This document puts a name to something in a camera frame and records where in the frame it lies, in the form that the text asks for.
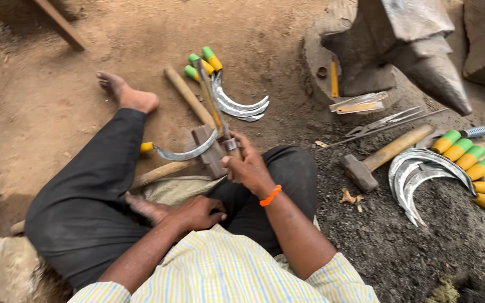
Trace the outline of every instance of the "sledgehammer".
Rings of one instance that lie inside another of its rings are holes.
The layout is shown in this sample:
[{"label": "sledgehammer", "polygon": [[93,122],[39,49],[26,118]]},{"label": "sledgehammer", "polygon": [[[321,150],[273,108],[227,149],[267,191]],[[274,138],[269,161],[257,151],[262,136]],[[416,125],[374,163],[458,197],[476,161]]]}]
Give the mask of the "sledgehammer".
[{"label": "sledgehammer", "polygon": [[375,169],[385,164],[404,149],[411,147],[424,137],[433,134],[435,126],[422,124],[401,135],[401,137],[381,148],[374,155],[363,162],[358,161],[354,155],[349,154],[342,157],[340,164],[346,169],[347,176],[364,192],[370,192],[379,186],[372,173]]}]

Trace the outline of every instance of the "hand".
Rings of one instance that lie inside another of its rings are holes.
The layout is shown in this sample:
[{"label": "hand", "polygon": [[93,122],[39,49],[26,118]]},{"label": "hand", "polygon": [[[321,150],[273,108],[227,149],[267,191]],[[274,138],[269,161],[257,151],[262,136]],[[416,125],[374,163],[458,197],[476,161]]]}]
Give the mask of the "hand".
[{"label": "hand", "polygon": [[[211,214],[213,209],[217,209],[220,212]],[[225,212],[226,209],[222,201],[197,196],[188,200],[174,213],[168,215],[168,218],[180,224],[182,232],[197,231],[208,229],[212,225],[225,220],[227,218]]]},{"label": "hand", "polygon": [[266,199],[276,188],[276,183],[269,174],[263,157],[245,135],[233,131],[230,134],[239,141],[244,162],[232,156],[222,158],[224,167],[229,169],[229,180],[242,183],[260,200]]}]

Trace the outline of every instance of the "black pants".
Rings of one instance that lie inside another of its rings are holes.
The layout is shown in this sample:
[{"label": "black pants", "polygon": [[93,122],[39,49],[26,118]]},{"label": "black pants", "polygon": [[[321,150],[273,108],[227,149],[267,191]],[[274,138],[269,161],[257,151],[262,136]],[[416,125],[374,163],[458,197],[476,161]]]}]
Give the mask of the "black pants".
[{"label": "black pants", "polygon": [[[95,282],[147,233],[127,215],[125,203],[145,118],[133,109],[120,109],[44,186],[26,214],[25,234],[33,246],[78,290]],[[311,155],[296,147],[276,147],[263,158],[274,181],[313,220],[317,170]],[[206,196],[224,203],[224,228],[250,237],[273,256],[281,253],[265,210],[244,186],[224,179]]]}]

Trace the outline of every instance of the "foot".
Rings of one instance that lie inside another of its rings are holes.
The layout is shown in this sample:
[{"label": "foot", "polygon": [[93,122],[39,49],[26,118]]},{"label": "foot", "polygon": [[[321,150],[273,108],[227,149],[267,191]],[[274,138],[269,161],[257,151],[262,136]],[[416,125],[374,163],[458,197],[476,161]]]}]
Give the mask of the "foot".
[{"label": "foot", "polygon": [[151,220],[153,225],[160,223],[165,217],[177,210],[177,207],[161,203],[149,202],[144,199],[125,194],[125,200],[131,209]]},{"label": "foot", "polygon": [[97,72],[97,78],[99,79],[99,85],[106,92],[114,94],[119,108],[132,108],[149,114],[158,107],[159,101],[156,94],[137,91],[117,75]]}]

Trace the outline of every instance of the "orange bracelet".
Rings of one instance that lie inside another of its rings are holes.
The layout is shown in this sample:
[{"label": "orange bracelet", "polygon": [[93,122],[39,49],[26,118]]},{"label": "orange bracelet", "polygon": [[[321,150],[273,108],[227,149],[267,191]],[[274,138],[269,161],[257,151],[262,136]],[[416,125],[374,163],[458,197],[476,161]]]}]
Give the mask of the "orange bracelet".
[{"label": "orange bracelet", "polygon": [[278,194],[280,191],[282,191],[282,186],[277,185],[276,188],[273,190],[273,193],[268,198],[266,198],[265,200],[259,201],[259,205],[261,206],[269,205],[269,203],[274,199],[274,196],[276,196],[276,194]]}]

